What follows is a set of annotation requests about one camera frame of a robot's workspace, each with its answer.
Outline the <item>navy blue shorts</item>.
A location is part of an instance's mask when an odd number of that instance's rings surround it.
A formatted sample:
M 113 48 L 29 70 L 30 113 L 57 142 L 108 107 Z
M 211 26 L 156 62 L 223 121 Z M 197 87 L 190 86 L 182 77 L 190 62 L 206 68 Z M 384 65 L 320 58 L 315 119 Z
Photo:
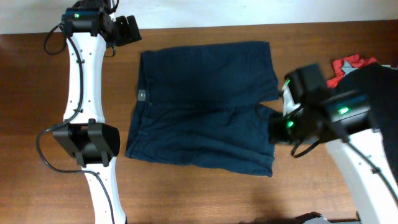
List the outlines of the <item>navy blue shorts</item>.
M 268 42 L 145 51 L 125 155 L 271 176 L 273 110 L 265 102 L 278 97 Z

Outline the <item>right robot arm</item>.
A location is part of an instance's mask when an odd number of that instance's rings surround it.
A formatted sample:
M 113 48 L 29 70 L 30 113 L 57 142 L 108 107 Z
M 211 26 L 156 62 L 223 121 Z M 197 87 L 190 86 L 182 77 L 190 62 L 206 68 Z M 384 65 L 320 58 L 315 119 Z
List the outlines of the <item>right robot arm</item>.
M 397 70 L 376 63 L 349 73 L 336 88 L 318 65 L 285 76 L 282 112 L 269 140 L 303 156 L 324 145 L 351 193 L 359 223 L 397 222 Z

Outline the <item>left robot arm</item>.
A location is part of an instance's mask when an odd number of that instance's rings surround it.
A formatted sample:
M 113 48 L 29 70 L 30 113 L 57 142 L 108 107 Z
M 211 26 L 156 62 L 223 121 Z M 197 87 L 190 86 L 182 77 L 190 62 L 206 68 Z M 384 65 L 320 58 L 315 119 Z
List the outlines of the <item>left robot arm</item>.
M 95 223 L 127 223 L 116 180 L 120 135 L 105 122 L 102 65 L 107 49 L 137 42 L 141 36 L 134 16 L 114 15 L 118 5 L 118 1 L 77 1 L 58 25 L 65 36 L 70 74 L 63 121 L 52 134 L 87 180 Z

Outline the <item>red garment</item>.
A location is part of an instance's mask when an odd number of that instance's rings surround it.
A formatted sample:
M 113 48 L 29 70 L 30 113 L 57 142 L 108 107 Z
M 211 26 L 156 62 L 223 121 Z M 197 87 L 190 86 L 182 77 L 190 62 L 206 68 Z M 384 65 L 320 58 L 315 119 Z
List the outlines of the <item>red garment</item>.
M 342 81 L 347 74 L 372 63 L 377 63 L 377 59 L 374 57 L 361 58 L 359 54 L 334 60 L 332 62 L 332 68 L 335 76 L 326 82 L 328 88 L 337 87 L 338 83 Z

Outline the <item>dark navy t-shirt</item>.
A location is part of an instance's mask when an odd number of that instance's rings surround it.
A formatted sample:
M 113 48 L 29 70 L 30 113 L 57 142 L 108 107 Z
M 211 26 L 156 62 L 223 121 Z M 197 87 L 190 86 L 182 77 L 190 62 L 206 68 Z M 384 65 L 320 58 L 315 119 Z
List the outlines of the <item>dark navy t-shirt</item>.
M 337 87 L 338 92 L 357 90 L 364 93 L 373 118 L 381 130 L 387 161 L 397 178 L 397 70 L 372 63 L 347 74 Z

